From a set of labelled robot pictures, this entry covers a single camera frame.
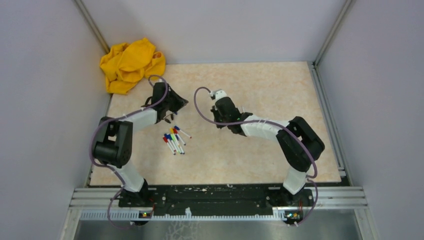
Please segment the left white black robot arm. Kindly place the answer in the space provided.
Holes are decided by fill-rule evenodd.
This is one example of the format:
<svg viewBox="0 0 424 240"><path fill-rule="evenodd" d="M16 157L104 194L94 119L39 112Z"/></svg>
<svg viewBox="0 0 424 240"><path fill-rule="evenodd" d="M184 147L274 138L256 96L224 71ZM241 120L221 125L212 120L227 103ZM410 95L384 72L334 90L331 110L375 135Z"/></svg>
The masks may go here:
<svg viewBox="0 0 424 240"><path fill-rule="evenodd" d="M89 157L98 167L112 170L121 181L123 190L138 207L149 203L148 183L133 166L130 158L133 134L162 121L168 112L175 113L188 104L188 100L177 94L169 84L157 82L152 96L139 110L121 117L102 117L95 130Z"/></svg>

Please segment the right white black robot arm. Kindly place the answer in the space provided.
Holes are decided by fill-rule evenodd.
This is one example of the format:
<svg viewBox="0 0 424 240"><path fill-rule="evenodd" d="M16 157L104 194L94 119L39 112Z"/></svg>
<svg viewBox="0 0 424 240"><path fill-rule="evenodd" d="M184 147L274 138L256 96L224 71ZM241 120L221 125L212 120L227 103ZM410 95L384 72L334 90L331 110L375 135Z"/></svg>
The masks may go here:
<svg viewBox="0 0 424 240"><path fill-rule="evenodd" d="M270 121L251 112L240 112L230 97L222 91L212 96L211 107L216 127L227 127L233 134L258 137L279 144L290 168L282 184L281 199L287 206L301 200L307 172L325 150L325 144L306 120L300 116L289 121Z"/></svg>

